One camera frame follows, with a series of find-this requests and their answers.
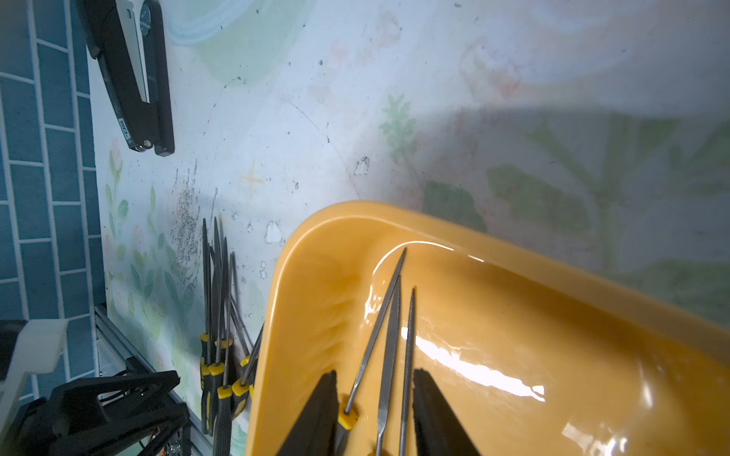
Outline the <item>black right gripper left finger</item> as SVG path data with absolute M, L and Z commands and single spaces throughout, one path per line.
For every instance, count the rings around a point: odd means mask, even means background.
M 317 382 L 277 455 L 335 455 L 339 407 L 332 370 Z

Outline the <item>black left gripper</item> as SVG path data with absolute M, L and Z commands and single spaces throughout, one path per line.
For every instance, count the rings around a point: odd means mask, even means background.
M 174 370 L 81 378 L 22 405 L 1 438 L 3 455 L 190 454 L 190 413 L 170 396 Z

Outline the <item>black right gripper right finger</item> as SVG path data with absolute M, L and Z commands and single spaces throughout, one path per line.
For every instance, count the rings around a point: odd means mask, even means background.
M 414 371 L 414 432 L 422 455 L 479 455 L 443 393 L 426 370 Z

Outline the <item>file tool yellow black handle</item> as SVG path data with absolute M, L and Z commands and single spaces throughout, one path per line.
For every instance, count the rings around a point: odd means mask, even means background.
M 357 375 L 355 376 L 353 386 L 351 387 L 350 394 L 347 396 L 347 400 L 343 401 L 340 404 L 340 411 L 338 412 L 338 425 L 336 425 L 336 455 L 344 454 L 349 435 L 355 425 L 357 425 L 357 414 L 355 413 L 355 399 L 357 398 L 357 393 L 359 392 L 359 388 L 362 384 L 364 374 L 367 371 L 367 367 L 375 349 L 376 342 L 378 341 L 380 330 L 385 320 L 389 319 L 391 303 L 395 289 L 395 282 L 397 281 L 398 277 L 401 277 L 401 271 L 407 255 L 407 251 L 408 249 L 404 248 L 397 261 L 397 266 L 395 266 L 395 270 L 391 277 L 385 296 L 382 300 L 382 304 L 380 306 L 380 309 L 378 310 L 378 316 L 376 317 L 376 322 L 368 339 L 368 343 L 363 353 L 363 357 L 359 365 L 359 369 L 357 370 Z

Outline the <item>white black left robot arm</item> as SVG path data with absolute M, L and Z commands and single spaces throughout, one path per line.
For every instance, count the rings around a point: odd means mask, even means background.
M 172 398 L 180 377 L 131 357 L 108 377 L 70 381 L 22 403 L 33 374 L 59 365 L 65 319 L 1 323 L 1 452 L 4 455 L 189 455 L 190 414 Z

